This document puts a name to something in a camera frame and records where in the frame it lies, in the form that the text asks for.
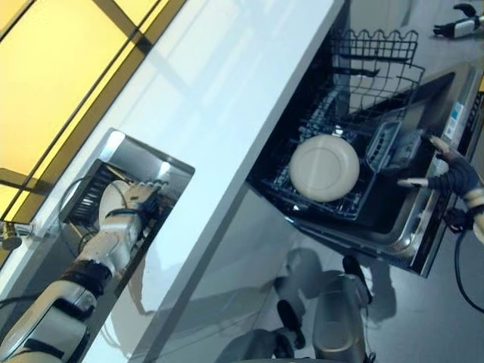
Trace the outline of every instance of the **sticker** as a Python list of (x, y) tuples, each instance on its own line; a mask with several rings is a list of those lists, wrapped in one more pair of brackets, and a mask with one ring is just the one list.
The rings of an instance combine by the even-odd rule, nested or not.
[(461, 102), (455, 102), (454, 107), (451, 111), (451, 116), (447, 122), (447, 127), (445, 128), (444, 135), (449, 139), (452, 140), (455, 134), (455, 130), (459, 124), (459, 118), (462, 114), (462, 110), (464, 109), (464, 105)]

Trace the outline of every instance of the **window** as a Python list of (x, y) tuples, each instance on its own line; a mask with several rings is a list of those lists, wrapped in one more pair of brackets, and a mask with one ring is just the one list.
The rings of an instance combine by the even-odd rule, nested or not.
[(31, 221), (185, 1), (0, 0), (0, 220)]

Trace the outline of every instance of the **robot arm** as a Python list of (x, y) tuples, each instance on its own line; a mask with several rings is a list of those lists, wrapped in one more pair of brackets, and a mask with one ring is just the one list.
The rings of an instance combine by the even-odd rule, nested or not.
[(484, 243), (484, 184), (469, 162), (442, 139), (430, 136), (429, 141), (448, 164), (447, 173), (433, 178), (408, 178), (399, 181), (403, 187), (425, 187), (441, 192), (453, 192), (461, 197), (473, 219), (473, 230)]
[(435, 25), (433, 33), (436, 36), (444, 36), (449, 39), (460, 38), (474, 33), (480, 26), (484, 25), (484, 15), (478, 16), (474, 6), (470, 4), (457, 4), (454, 9), (464, 13), (466, 18), (447, 23), (445, 25)]
[(109, 280), (128, 264), (146, 222), (157, 213), (159, 185), (136, 184), (126, 208), (110, 211), (101, 230), (69, 268), (50, 284), (8, 332), (0, 361), (75, 362), (87, 346), (85, 320)]

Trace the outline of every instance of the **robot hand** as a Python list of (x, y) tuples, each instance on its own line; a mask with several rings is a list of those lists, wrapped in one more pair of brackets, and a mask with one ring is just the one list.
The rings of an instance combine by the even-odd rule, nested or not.
[(467, 18), (445, 25), (435, 25), (433, 33), (436, 36), (444, 36), (449, 39), (460, 38), (473, 33), (484, 24), (484, 15), (477, 16), (477, 11), (472, 5), (457, 4), (454, 9), (462, 11)]
[(436, 136), (430, 136), (428, 140), (439, 152), (437, 157), (448, 164), (448, 171), (432, 178), (401, 179), (398, 184), (407, 188), (425, 187), (442, 193), (456, 193), (464, 199), (469, 209), (464, 218), (474, 220), (474, 232), (484, 243), (484, 183), (477, 171), (458, 151)]

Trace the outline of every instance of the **dishwasher rack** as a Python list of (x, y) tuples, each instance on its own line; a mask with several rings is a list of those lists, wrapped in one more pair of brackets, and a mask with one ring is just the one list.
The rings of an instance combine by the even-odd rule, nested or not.
[[(354, 220), (378, 173), (389, 162), (392, 145), (424, 69), (413, 65), (418, 41), (415, 31), (402, 35), (396, 30), (385, 35), (381, 30), (373, 34), (349, 30), (332, 32), (329, 37), (318, 53), (332, 54), (330, 75), (309, 92), (301, 87), (296, 90), (294, 97), (310, 97), (313, 101), (303, 110), (289, 112), (291, 122), (297, 126), (272, 153), (275, 173), (267, 174), (260, 182), (269, 196), (285, 204), (285, 209), (312, 208), (339, 219)], [(289, 176), (289, 162), (296, 147), (320, 134), (348, 141), (360, 161), (355, 187), (343, 198), (327, 203), (301, 195)]]

